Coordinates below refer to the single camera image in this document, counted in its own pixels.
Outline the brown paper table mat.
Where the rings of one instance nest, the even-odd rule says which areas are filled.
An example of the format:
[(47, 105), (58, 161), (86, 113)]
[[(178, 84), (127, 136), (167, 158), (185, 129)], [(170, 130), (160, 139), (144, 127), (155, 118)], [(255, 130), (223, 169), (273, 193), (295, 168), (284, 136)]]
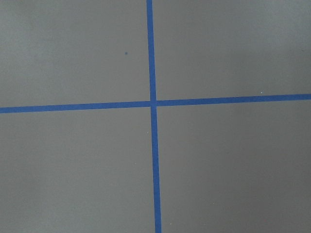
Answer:
[(3, 0), (3, 233), (308, 233), (308, 0)]

